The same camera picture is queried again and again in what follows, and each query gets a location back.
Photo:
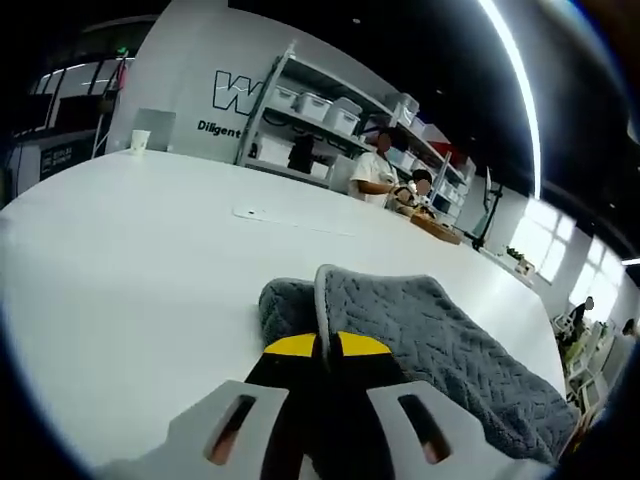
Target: window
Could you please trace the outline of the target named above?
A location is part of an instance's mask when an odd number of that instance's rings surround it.
[[[573,219],[530,198],[509,246],[523,253],[542,278],[553,282],[574,227]]]
[[[594,307],[590,312],[585,312],[585,317],[605,323],[618,298],[623,275],[624,267],[620,259],[594,237],[569,301],[575,306],[584,302],[589,295],[592,296]]]

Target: wall logo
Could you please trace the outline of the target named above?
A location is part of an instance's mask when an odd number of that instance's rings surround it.
[[[235,128],[221,127],[215,122],[207,122],[206,120],[200,120],[198,122],[198,130],[204,130],[211,133],[214,137],[224,135],[227,137],[240,138],[242,130],[236,130]]]
[[[229,110],[233,106],[236,113],[248,116],[263,84],[264,82],[252,82],[249,77],[243,75],[233,78],[230,72],[216,70],[213,108]]]

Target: white table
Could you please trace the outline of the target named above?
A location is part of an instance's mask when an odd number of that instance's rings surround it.
[[[275,222],[232,212],[262,209]],[[88,465],[138,456],[262,350],[275,277],[333,263],[434,276],[516,359],[564,394],[539,297],[465,245],[374,206],[181,155],[107,155],[0,212],[6,329],[37,405]]]

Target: black ceiling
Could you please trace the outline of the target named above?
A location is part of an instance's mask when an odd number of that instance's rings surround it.
[[[37,35],[51,45],[52,39],[91,24],[160,13],[168,3],[111,2],[90,11],[56,5],[47,29]],[[525,195],[533,191],[531,137],[520,88],[478,0],[323,0],[315,7],[296,0],[229,3],[306,31],[356,58],[419,100],[428,119],[480,167],[491,167],[497,181]],[[640,256],[634,216],[640,205],[640,147],[626,135],[628,101],[589,51],[542,8],[548,0],[494,3],[518,44],[533,89],[543,199],[621,257]],[[614,32],[606,40],[620,40],[614,38],[616,27],[625,17],[609,15],[615,7],[607,2],[584,3],[595,4],[598,19]],[[637,50],[624,42],[611,43],[616,51]],[[624,59],[628,67],[629,55]],[[632,67],[625,71],[638,71]],[[634,277],[640,284],[640,268]]]

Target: wooden tray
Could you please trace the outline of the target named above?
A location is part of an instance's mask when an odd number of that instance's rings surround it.
[[[436,238],[439,238],[443,242],[458,245],[462,241],[462,239],[458,235],[456,235],[452,230],[440,225],[438,222],[424,215],[419,215],[419,214],[413,215],[411,217],[411,223],[429,232],[431,235],[433,235]]]

